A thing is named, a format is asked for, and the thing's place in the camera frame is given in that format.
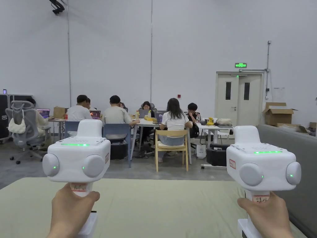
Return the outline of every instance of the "blue chair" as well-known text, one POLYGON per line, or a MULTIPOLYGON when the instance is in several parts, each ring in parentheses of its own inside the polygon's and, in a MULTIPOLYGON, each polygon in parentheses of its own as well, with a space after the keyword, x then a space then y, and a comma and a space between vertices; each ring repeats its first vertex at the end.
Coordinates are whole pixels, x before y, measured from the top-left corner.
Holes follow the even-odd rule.
POLYGON ((70 121, 65 121, 65 134, 64 138, 69 137, 68 136, 68 131, 77 131, 78 130, 78 125, 79 122, 70 122, 70 121))
POLYGON ((129 168, 131 168, 131 128, 129 124, 104 124, 103 125, 103 137, 106 135, 120 135, 126 134, 124 140, 128 143, 128 162, 129 168))

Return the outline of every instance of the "paper bag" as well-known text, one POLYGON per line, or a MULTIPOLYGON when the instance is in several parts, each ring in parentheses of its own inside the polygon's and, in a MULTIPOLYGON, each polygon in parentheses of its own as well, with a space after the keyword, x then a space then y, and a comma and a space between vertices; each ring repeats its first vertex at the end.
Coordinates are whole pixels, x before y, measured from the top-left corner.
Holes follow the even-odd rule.
POLYGON ((198 158, 203 159, 206 157, 206 145, 196 146, 196 155, 198 158))
POLYGON ((54 107, 53 117, 57 119, 65 118, 65 108, 54 107))

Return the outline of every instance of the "person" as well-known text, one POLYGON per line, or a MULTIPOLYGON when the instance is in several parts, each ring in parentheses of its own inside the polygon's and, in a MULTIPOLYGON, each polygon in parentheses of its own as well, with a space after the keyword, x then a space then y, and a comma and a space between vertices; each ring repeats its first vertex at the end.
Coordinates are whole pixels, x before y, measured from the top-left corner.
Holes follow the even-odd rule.
POLYGON ((263 203, 239 198, 238 205, 246 210, 263 238, 293 238, 286 203, 275 193, 270 192, 270 199, 263 203))
POLYGON ((123 108, 124 110, 126 110, 126 112, 128 112, 128 108, 124 105, 123 102, 120 102, 119 107, 123 108))
POLYGON ((91 101, 90 101, 90 98, 88 98, 88 104, 89 104, 89 105, 88 105, 88 110, 89 110, 89 111, 97 111, 96 108, 93 108, 93 107, 91 106, 90 102, 91 102, 91 101))
MULTIPOLYGON (((150 102, 149 101, 145 101, 143 103, 142 109, 147 110, 147 111, 151 110, 150 102)), ((155 117, 153 110, 151 110, 151 117, 155 117)), ((152 134, 153 132, 154 132, 154 127, 143 127, 141 144, 143 144, 144 141, 148 140, 148 138, 150 137, 150 134, 152 134)))
MULTIPOLYGON (((78 235, 86 223, 94 203, 100 199, 98 192, 92 191, 85 197, 74 194, 67 183, 52 200, 52 218, 48 238, 78 235)), ((285 201, 273 192, 264 203, 255 203, 239 198, 238 205, 247 211, 254 226, 263 238, 294 238, 292 236, 285 201)))
MULTIPOLYGON (((34 104, 34 108, 36 107, 36 101, 33 98, 27 98, 26 99, 28 102, 34 104)), ((43 118, 42 115, 36 110, 36 117, 35 117, 35 122, 36 122, 36 127, 39 132, 39 136, 45 136, 45 130, 42 129, 43 126, 47 126, 49 124, 49 120, 53 119, 52 116, 48 118, 43 118)))
MULTIPOLYGON (((79 95, 77 97, 77 104, 68 108, 68 121, 80 122, 84 119, 92 119, 88 108, 90 107, 89 98, 86 95, 79 95)), ((76 136, 76 131, 68 131, 70 136, 76 136)))
MULTIPOLYGON (((176 98, 171 98, 167 103, 166 113, 163 114, 162 124, 160 124, 160 129, 164 130, 184 130, 185 127, 192 128, 192 123, 188 120, 186 115, 180 109, 179 101, 176 98)), ((164 145, 183 145, 184 137, 171 137, 159 135, 160 141, 164 145)), ((164 151, 158 152, 158 162, 163 162, 164 151)))
POLYGON ((199 128, 197 126, 197 117, 200 116, 200 113, 196 112, 197 105, 195 103, 190 103, 187 106, 187 113, 188 119, 193 122, 193 127, 189 130, 190 138, 197 138, 199 136, 199 128))
MULTIPOLYGON (((132 121, 128 112, 120 107, 120 98, 114 95, 110 98, 111 107, 107 108, 103 114, 102 121, 106 124, 123 124, 127 123, 133 126, 140 122, 140 120, 132 121)), ((106 135, 107 139, 122 139, 125 138, 125 134, 121 135, 106 135)))

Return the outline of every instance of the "round side knob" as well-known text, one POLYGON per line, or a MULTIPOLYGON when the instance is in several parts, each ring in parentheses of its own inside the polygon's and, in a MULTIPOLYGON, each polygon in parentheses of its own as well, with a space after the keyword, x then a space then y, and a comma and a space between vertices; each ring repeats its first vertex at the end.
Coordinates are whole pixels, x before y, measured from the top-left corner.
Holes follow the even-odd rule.
POLYGON ((97 177, 105 167, 105 160, 99 155, 89 155, 84 159, 82 170, 90 178, 97 177))
POLYGON ((257 186, 263 180, 263 172, 257 164, 243 164, 239 171, 240 177, 245 184, 249 186, 257 186))
POLYGON ((44 173, 49 177, 53 177, 59 172, 59 161, 54 154, 44 155, 42 166, 44 173))
POLYGON ((290 163, 286 168, 286 179, 292 185, 301 181, 301 165, 298 162, 290 163))

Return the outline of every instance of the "door frame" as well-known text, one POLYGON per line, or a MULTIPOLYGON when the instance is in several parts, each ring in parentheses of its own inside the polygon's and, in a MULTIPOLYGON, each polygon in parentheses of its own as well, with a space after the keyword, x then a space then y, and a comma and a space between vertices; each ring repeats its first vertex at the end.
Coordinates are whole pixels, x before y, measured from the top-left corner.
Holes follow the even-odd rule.
POLYGON ((258 124, 261 124, 262 118, 262 105, 263 105, 263 88, 264 88, 264 72, 234 72, 234 71, 217 71, 216 72, 216 93, 215 93, 215 114, 217 112, 217 98, 218 98, 218 75, 230 75, 230 76, 248 76, 259 75, 260 79, 260 105, 258 111, 258 124))

